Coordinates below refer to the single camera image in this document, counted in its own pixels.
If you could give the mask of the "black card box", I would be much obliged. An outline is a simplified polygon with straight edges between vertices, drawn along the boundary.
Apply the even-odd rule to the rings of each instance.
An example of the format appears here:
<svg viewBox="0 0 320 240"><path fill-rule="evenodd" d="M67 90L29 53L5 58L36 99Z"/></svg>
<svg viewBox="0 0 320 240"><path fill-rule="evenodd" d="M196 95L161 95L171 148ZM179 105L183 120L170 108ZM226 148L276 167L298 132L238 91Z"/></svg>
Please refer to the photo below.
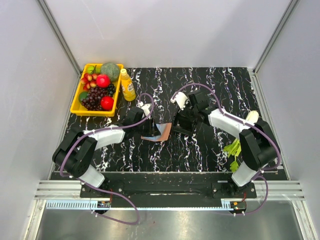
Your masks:
<svg viewBox="0 0 320 240"><path fill-rule="evenodd" d="M174 116L172 131L183 135L192 136L198 124L198 119L177 112Z"/></svg>

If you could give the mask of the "pink leather card holder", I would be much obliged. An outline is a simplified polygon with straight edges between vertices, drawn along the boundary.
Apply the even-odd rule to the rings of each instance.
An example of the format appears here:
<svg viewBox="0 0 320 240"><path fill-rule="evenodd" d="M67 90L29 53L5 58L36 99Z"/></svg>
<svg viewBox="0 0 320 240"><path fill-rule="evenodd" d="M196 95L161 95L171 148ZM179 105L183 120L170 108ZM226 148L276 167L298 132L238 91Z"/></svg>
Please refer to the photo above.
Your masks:
<svg viewBox="0 0 320 240"><path fill-rule="evenodd" d="M155 125L156 129L153 136L141 136L142 140L147 140L151 142L164 142L169 139L169 135L172 128L172 123L157 123Z"/></svg>

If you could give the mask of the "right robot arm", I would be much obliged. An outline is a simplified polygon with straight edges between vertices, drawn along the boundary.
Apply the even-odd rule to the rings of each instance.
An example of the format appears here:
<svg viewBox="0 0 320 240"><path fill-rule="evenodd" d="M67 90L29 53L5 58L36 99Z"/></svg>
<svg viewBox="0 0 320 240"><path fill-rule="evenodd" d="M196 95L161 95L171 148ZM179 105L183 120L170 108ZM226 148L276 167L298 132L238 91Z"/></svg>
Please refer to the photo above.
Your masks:
<svg viewBox="0 0 320 240"><path fill-rule="evenodd" d="M178 105L178 113L182 114L182 119L189 124L199 120L239 140L242 163L231 176L233 182L227 186L227 192L233 198L243 195L246 191L245 185L271 161L281 156L269 124L262 119L254 123L210 105L201 90L189 94L177 91L170 101Z"/></svg>

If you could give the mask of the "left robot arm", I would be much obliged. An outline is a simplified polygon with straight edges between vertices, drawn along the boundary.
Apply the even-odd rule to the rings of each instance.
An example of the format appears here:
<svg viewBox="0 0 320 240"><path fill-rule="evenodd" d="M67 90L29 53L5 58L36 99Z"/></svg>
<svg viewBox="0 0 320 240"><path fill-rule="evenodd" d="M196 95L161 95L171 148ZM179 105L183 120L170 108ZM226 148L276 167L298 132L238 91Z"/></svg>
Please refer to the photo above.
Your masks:
<svg viewBox="0 0 320 240"><path fill-rule="evenodd" d="M134 107L119 124L87 131L79 128L70 130L53 153L52 161L62 172L91 185L90 190L96 197L106 196L108 181L91 165L93 155L98 149L122 143L130 135L153 133L156 127L154 118L145 112L141 107Z"/></svg>

